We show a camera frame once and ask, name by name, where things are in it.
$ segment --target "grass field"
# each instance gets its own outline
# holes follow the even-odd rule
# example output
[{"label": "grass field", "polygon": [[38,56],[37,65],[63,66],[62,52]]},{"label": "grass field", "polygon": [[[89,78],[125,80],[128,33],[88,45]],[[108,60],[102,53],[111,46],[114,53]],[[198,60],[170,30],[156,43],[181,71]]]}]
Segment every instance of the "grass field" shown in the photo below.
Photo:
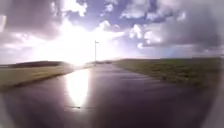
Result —
[{"label": "grass field", "polygon": [[198,87],[218,85],[221,73],[220,58],[124,59],[115,64],[162,81]]},{"label": "grass field", "polygon": [[9,67],[0,68],[0,90],[31,82],[35,80],[45,79],[48,77],[62,75],[73,72],[73,67],[66,63],[60,65],[47,65],[47,66],[27,66],[24,64],[13,65]]}]

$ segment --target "sky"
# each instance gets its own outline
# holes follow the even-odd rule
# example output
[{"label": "sky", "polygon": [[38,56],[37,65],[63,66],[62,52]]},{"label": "sky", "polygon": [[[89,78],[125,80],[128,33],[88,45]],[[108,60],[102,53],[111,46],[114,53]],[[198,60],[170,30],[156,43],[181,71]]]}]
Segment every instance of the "sky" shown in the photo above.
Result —
[{"label": "sky", "polygon": [[0,63],[219,56],[222,0],[0,0]]}]

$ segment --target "grass verge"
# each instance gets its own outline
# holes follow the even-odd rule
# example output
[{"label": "grass verge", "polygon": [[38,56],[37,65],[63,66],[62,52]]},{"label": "grass verge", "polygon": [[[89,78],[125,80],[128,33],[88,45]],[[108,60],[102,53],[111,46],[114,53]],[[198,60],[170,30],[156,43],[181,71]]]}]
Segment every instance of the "grass verge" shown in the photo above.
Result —
[{"label": "grass verge", "polygon": [[71,73],[73,71],[74,69],[67,64],[27,68],[2,67],[0,68],[0,90],[5,90],[22,83]]},{"label": "grass verge", "polygon": [[162,81],[198,87],[218,85],[221,58],[124,59],[115,65]]}]

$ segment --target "wet road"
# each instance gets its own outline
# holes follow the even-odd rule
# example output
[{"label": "wet road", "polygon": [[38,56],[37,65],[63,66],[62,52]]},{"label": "wet road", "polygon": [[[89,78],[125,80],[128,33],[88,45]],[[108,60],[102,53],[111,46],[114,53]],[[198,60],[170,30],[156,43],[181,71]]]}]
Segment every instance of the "wet road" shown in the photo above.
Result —
[{"label": "wet road", "polygon": [[16,88],[2,99],[18,128],[199,128],[213,97],[104,65]]}]

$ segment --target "sunlight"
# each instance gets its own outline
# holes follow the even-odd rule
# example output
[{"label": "sunlight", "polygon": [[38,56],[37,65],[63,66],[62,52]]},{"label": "sunlight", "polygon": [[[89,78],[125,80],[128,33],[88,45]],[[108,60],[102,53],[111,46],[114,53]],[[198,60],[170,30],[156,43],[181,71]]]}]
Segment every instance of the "sunlight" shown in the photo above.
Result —
[{"label": "sunlight", "polygon": [[97,44],[97,60],[115,58],[116,52],[110,40],[123,35],[122,32],[109,32],[96,28],[87,31],[84,27],[73,25],[64,19],[59,27],[59,36],[52,41],[35,47],[37,60],[65,61],[75,66],[82,66],[95,59],[95,41]]},{"label": "sunlight", "polygon": [[68,94],[76,107],[82,107],[86,101],[89,84],[89,70],[79,70],[65,76]]}]

